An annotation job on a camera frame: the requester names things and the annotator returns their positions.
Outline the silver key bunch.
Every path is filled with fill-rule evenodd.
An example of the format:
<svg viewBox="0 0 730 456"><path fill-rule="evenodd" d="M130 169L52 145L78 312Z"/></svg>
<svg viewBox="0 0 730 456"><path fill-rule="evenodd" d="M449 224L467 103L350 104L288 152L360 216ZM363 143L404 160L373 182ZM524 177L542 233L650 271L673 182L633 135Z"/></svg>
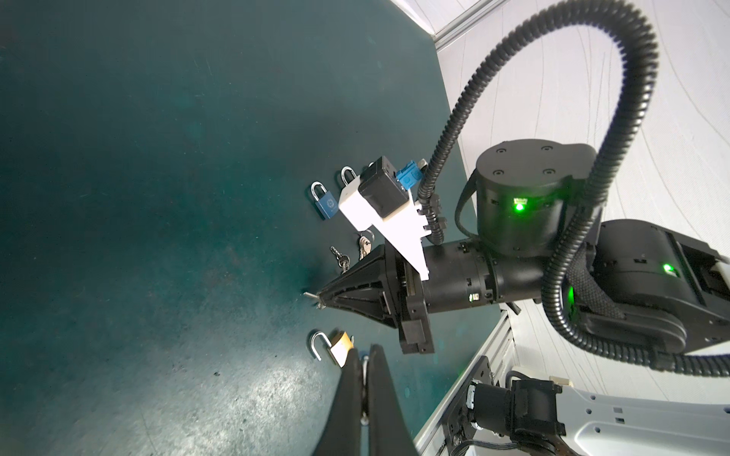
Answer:
<svg viewBox="0 0 730 456"><path fill-rule="evenodd" d="M330 247L330 252L335 257L336 262L338 263L340 273L345 274L350 269L351 260L349 256L347 256L346 254L342 254L334 246Z"/></svg>
<svg viewBox="0 0 730 456"><path fill-rule="evenodd" d="M370 252L372 252L375 234L371 230L365 230L359 233L359 260L363 260Z"/></svg>

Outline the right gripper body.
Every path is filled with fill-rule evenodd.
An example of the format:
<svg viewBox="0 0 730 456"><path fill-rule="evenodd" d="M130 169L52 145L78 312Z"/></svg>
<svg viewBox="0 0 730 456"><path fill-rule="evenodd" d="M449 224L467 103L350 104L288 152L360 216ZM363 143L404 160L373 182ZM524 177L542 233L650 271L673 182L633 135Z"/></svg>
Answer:
<svg viewBox="0 0 730 456"><path fill-rule="evenodd" d="M388 241L384 242L386 302L405 355L435 352L424 288L419 273Z"/></svg>

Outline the gold padlock with key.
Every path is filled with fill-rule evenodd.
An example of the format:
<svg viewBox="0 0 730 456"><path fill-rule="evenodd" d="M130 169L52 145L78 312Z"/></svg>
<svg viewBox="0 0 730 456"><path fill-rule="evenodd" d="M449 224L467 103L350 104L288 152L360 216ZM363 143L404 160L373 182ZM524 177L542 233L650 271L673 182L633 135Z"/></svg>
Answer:
<svg viewBox="0 0 730 456"><path fill-rule="evenodd" d="M334 338L330 338L325 332L313 332L309 339L309 347L311 354L317 361L322 360L322 356L317 351L317 342L319 340L324 344L333 362L343 368L346 365L348 353L355 348L355 338L349 336L347 332L338 332Z"/></svg>

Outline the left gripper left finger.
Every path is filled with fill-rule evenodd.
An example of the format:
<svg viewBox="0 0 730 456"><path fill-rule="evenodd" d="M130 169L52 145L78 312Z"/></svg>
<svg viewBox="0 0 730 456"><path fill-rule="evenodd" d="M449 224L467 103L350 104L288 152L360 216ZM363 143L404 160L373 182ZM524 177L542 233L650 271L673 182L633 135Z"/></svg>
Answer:
<svg viewBox="0 0 730 456"><path fill-rule="evenodd" d="M363 375L359 352L349 351L334 401L314 455L359 455L363 406Z"/></svg>

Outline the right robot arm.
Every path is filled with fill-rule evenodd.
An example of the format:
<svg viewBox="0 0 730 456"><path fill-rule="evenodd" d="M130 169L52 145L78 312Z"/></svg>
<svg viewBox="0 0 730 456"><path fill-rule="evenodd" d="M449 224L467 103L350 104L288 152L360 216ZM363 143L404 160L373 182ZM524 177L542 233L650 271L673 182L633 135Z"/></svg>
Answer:
<svg viewBox="0 0 730 456"><path fill-rule="evenodd" d="M607 34L622 58L616 110L599 148L540 139L483 152L458 200L476 203L477 229L444 239L435 185L473 108L511 58L557 30ZM706 243L642 220L602 221L612 182L646 117L658 75L650 22L623 1L563 1L532 15L485 58L465 86L426 163L395 168L379 158L361 173L344 167L338 199L320 182L324 216L341 213L382 245L356 264L338 255L340 276L319 306L397 330L403 353L435 349L430 315L530 299L573 346L655 372L726 378L727 355L705 349L729 338L729 261ZM521 372L490 383L480 360L437 423L450 455L497 435L491 450L531 455L725 455L729 412L587 393Z"/></svg>

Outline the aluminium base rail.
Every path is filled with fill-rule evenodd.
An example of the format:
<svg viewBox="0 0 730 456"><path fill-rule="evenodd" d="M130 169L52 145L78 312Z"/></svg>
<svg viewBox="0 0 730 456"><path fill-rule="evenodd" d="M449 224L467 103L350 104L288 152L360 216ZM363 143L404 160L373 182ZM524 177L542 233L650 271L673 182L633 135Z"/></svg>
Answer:
<svg viewBox="0 0 730 456"><path fill-rule="evenodd" d="M426 425L424 425L422 430L416 436L416 439L414 439L416 450L419 454L442 455L442 452L445 449L445 436L440 425L440 419L443 417L444 412L446 412L446 408L454 398L456 390L461 381L465 378L466 373L475 365L477 358L481 355L486 355L486 357L488 357L490 360L490 369L492 370L492 385L504 386L505 375L515 364L515 354L516 349L513 329L511 328L511 323L509 323L509 314L506 309L502 309L498 314L498 321L490 336L477 351L466 371L459 376L458 380L451 387L450 391L448 391L445 398L439 403ZM472 383L468 391L470 421L470 406L473 404L473 393L475 392L475 386L478 384Z"/></svg>

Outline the green table mat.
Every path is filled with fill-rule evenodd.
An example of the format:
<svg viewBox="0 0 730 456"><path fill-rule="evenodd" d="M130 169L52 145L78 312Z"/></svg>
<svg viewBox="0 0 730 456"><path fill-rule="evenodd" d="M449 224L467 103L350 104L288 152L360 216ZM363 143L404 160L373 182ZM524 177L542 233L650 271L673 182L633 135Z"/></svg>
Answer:
<svg viewBox="0 0 730 456"><path fill-rule="evenodd" d="M1 5L1 451L308 455L342 329L386 351L420 432L499 318L435 352L306 298L355 258L312 182L428 158L449 115L431 37L388 1Z"/></svg>

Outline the black padlock with keys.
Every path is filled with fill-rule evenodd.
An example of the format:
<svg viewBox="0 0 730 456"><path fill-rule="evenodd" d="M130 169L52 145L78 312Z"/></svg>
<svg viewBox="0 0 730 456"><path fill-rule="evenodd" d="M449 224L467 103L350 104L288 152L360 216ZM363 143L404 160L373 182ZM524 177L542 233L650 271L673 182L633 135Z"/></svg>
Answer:
<svg viewBox="0 0 730 456"><path fill-rule="evenodd" d="M344 166L340 170L340 180L342 185L346 187L350 182L353 182L357 178L357 173L352 167Z"/></svg>

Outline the blue padlock with keys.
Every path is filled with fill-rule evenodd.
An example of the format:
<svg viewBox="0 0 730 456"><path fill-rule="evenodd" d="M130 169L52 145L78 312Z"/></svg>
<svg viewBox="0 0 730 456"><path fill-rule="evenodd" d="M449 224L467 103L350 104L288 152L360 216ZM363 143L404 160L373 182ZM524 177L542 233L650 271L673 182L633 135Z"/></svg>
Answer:
<svg viewBox="0 0 730 456"><path fill-rule="evenodd" d="M310 193L323 220L331 220L338 214L338 200L322 182L313 182Z"/></svg>

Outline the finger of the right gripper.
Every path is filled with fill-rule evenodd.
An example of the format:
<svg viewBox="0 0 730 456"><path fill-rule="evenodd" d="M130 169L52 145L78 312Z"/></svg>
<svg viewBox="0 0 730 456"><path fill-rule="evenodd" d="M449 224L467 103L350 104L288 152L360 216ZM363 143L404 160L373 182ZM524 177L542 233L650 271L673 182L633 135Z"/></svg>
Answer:
<svg viewBox="0 0 730 456"><path fill-rule="evenodd" d="M346 273L339 275L317 293L320 299L334 299L355 291L364 291L365 298L390 299L387 279L388 256L391 244L378 245L368 256L359 261Z"/></svg>
<svg viewBox="0 0 730 456"><path fill-rule="evenodd" d="M364 296L358 294L354 296L349 294L325 296L325 294L320 294L319 302L326 308L351 312L387 327L397 328L397 319L391 313L389 303L382 293L366 293Z"/></svg>

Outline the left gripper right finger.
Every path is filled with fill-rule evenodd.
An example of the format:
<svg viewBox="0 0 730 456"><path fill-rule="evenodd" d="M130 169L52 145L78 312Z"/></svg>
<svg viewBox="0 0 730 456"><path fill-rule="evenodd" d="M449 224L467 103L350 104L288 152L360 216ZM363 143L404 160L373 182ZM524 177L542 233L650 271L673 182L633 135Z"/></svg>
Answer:
<svg viewBox="0 0 730 456"><path fill-rule="evenodd" d="M372 345L366 374L369 454L418 455L397 399L384 349Z"/></svg>

